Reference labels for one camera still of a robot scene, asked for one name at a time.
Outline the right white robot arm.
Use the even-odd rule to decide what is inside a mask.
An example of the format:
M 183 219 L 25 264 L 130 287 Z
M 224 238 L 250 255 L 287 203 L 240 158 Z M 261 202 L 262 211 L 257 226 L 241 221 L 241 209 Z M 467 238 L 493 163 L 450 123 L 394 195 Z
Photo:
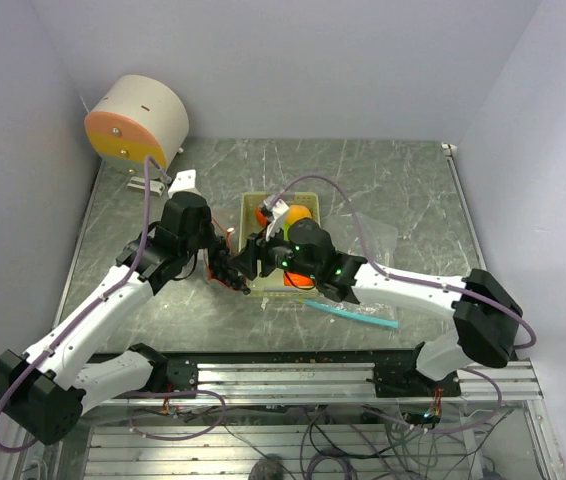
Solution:
M 515 350 L 522 311 L 485 270 L 437 277 L 381 266 L 338 250 L 311 219 L 297 221 L 287 233 L 250 234 L 230 264 L 249 280 L 274 271 L 301 275 L 333 302 L 386 304 L 451 321 L 452 328 L 417 344 L 400 366 L 375 369 L 368 381 L 379 397 L 431 395 L 472 363 L 506 367 Z

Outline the yellow-green perforated plastic basket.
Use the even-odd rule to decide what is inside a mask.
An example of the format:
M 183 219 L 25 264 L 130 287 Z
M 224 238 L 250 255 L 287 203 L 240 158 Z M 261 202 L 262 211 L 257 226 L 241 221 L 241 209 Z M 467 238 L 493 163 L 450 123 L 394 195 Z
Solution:
M 241 213 L 239 216 L 239 240 L 238 247 L 245 247 L 247 238 L 253 233 L 259 233 L 263 227 L 256 219 L 256 208 L 268 197 L 264 191 L 245 192 L 242 195 Z M 321 224 L 318 195 L 313 192 L 287 192 L 282 196 L 288 206 L 299 205 L 306 207 L 311 213 L 312 219 Z M 286 282 L 282 270 L 274 270 L 268 277 L 258 276 L 248 282 L 251 296 L 268 298 L 291 298 L 291 297 L 315 297 L 318 292 L 312 290 L 300 290 Z

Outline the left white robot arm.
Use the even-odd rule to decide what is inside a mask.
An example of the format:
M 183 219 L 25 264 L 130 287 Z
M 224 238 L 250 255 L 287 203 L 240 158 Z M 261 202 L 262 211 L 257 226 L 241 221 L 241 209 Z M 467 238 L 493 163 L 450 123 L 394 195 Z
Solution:
M 166 387 L 167 361 L 137 346 L 99 367 L 88 362 L 132 312 L 181 273 L 216 239 L 211 210 L 198 193 L 179 191 L 158 222 L 146 221 L 80 307 L 22 354 L 0 355 L 0 416 L 7 415 L 35 442 L 52 445 L 100 403 L 128 391 L 155 397 Z M 10 447 L 0 442 L 0 451 Z

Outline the dark blue grape bunch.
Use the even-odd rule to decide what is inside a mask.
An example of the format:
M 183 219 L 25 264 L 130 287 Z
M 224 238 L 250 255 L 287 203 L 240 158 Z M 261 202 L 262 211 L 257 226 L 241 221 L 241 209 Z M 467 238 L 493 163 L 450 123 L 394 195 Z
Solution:
M 229 265 L 230 256 L 225 250 L 217 250 L 209 255 L 210 278 L 220 282 L 225 287 L 243 295 L 251 293 L 244 277 L 238 270 Z

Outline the red-zipper clear bag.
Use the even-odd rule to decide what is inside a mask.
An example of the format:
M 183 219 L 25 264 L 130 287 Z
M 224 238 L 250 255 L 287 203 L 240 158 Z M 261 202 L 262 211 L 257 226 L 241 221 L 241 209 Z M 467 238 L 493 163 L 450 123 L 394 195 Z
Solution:
M 210 255 L 211 252 L 214 252 L 214 251 L 217 251 L 217 250 L 225 250 L 229 253 L 230 259 L 233 257 L 234 253 L 233 253 L 233 249 L 232 249 L 231 242 L 230 242 L 230 237 L 232 235 L 232 231 L 230 229 L 224 228 L 215 218 L 211 219 L 211 225 L 212 225 L 213 240 L 212 240 L 211 246 L 205 250 L 204 262 L 205 262 L 206 271 L 207 271 L 207 279 L 209 281 L 217 282 L 217 283 L 221 284 L 220 282 L 218 282 L 216 280 L 212 280 L 210 278 L 208 258 L 209 258 L 209 255 Z

